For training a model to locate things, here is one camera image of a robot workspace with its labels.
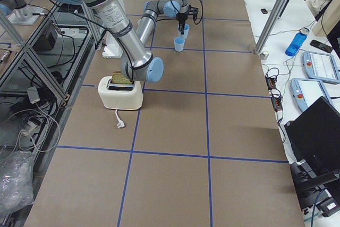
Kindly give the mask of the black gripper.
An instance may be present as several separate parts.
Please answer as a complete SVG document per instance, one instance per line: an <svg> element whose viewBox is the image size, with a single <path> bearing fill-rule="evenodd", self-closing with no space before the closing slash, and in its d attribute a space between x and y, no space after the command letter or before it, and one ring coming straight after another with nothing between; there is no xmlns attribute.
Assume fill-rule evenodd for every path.
<svg viewBox="0 0 340 227"><path fill-rule="evenodd" d="M192 17L192 20L196 22L198 18L199 9L197 7L193 7L190 4L187 5L184 11L180 11L176 15L176 20L178 21L178 32L180 35L184 35L185 31L185 21L188 19L188 17Z"/></svg>

